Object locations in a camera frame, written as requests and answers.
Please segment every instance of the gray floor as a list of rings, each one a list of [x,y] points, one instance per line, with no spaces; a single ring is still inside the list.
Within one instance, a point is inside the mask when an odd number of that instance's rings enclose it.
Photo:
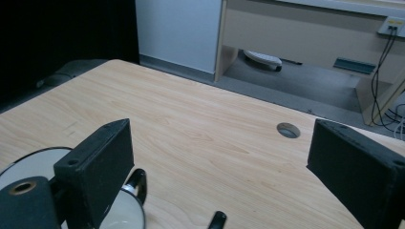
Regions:
[[[0,113],[57,87],[105,61],[96,59],[69,62],[45,79],[42,87],[31,89],[14,100],[1,104]],[[148,56],[142,56],[140,63],[145,67],[393,137],[393,133],[384,127],[364,124],[354,89],[359,78],[354,75],[308,65],[296,65],[287,61],[283,61],[283,69],[277,73],[270,66],[247,60],[242,52],[218,82],[213,81],[212,74]],[[392,109],[403,103],[405,103],[404,94]],[[400,108],[402,109],[400,113],[405,115],[405,106]]]

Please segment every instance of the wall outlet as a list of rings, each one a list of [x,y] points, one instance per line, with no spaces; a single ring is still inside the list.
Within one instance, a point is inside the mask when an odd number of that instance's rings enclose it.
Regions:
[[[404,26],[405,26],[405,18],[390,16],[385,19],[384,23],[378,30],[378,33],[389,35],[389,34],[391,34],[391,29],[390,29],[390,27],[391,27],[391,28],[396,28],[397,36],[404,37],[405,32],[402,32],[402,31],[405,31]]]

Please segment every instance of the white wall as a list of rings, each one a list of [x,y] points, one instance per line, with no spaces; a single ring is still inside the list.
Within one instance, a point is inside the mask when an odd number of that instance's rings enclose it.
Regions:
[[[221,0],[136,0],[139,52],[214,73]]]

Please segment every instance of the black cable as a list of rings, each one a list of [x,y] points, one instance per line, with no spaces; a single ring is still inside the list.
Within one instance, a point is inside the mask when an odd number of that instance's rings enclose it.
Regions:
[[[390,128],[388,128],[387,125],[390,125],[393,122],[391,122],[389,124],[384,123],[384,120],[383,120],[382,115],[381,115],[381,109],[379,107],[377,98],[378,98],[378,85],[379,85],[379,70],[380,70],[382,64],[384,63],[385,58],[390,53],[391,48],[393,47],[393,44],[394,44],[395,39],[396,39],[396,33],[397,33],[397,28],[391,28],[390,36],[389,36],[388,41],[387,41],[387,43],[385,45],[384,51],[380,56],[380,59],[378,61],[377,69],[376,69],[376,71],[375,71],[375,73],[373,75],[373,79],[372,79],[372,93],[373,93],[372,122],[373,122],[373,124],[375,124],[377,126],[383,126],[385,129],[387,129],[387,130],[389,130],[391,132],[394,132],[394,130],[391,130]],[[379,119],[380,119],[381,124],[376,123],[374,118],[373,118],[375,108],[378,110],[378,115],[379,115]]]

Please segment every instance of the wood grain surface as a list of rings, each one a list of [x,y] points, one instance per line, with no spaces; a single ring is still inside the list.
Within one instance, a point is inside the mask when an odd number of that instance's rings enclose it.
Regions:
[[[119,60],[1,114],[0,170],[127,117],[148,228],[206,228],[217,210],[225,228],[361,228],[306,168],[315,116]],[[301,135],[281,136],[281,122]],[[405,155],[404,142],[361,132]]]

